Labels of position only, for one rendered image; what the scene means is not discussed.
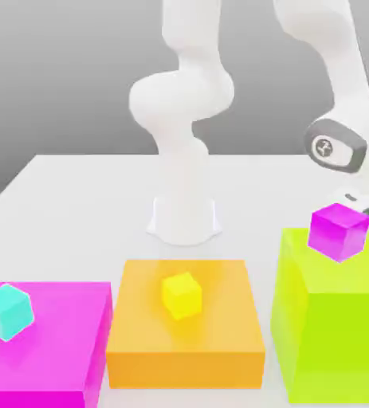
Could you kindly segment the small purple cube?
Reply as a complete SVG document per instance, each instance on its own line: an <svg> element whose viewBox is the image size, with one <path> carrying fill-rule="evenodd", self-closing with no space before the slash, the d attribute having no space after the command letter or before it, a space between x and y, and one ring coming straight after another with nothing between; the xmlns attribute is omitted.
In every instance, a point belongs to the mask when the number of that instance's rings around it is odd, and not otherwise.
<svg viewBox="0 0 369 408"><path fill-rule="evenodd" d="M308 247L339 263L363 251L369 215L339 203L312 213Z"/></svg>

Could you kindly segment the small yellow cube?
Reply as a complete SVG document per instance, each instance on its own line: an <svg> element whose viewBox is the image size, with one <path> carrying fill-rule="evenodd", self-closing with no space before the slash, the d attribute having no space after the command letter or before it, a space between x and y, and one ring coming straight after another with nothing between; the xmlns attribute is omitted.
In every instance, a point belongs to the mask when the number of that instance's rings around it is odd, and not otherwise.
<svg viewBox="0 0 369 408"><path fill-rule="evenodd" d="M162 282L164 307L175 320L197 315L202 310L202 288L189 272L167 277Z"/></svg>

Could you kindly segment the small cyan cube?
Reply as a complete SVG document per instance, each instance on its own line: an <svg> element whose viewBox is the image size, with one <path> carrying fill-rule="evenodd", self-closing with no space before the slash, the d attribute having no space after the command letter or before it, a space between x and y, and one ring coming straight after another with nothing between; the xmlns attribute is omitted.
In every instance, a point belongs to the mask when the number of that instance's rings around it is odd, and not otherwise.
<svg viewBox="0 0 369 408"><path fill-rule="evenodd" d="M29 294L8 283L0 285L0 340L11 341L34 320Z"/></svg>

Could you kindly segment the large lime green box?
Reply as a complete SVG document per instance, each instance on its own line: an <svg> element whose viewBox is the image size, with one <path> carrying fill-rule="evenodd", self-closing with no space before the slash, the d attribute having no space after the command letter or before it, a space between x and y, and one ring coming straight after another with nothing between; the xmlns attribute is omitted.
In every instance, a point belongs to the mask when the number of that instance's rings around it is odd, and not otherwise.
<svg viewBox="0 0 369 408"><path fill-rule="evenodd" d="M271 332L291 403L369 403L369 233L338 263L281 233Z"/></svg>

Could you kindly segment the large orange box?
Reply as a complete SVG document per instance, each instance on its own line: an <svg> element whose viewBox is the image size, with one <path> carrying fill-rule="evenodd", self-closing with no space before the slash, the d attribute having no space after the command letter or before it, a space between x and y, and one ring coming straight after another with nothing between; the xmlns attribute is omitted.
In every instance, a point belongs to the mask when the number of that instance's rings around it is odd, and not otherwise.
<svg viewBox="0 0 369 408"><path fill-rule="evenodd" d="M189 272L202 311L174 320L163 279ZM265 345L241 260L128 260L106 350L112 389L258 389Z"/></svg>

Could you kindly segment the large magenta box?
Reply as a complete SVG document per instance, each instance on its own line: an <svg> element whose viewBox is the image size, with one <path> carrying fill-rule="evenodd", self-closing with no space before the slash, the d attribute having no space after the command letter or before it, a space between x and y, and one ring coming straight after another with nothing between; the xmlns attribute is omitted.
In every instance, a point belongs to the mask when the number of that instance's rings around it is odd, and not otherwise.
<svg viewBox="0 0 369 408"><path fill-rule="evenodd" d="M18 282L34 323L0 340L0 408L97 408L112 322L108 282Z"/></svg>

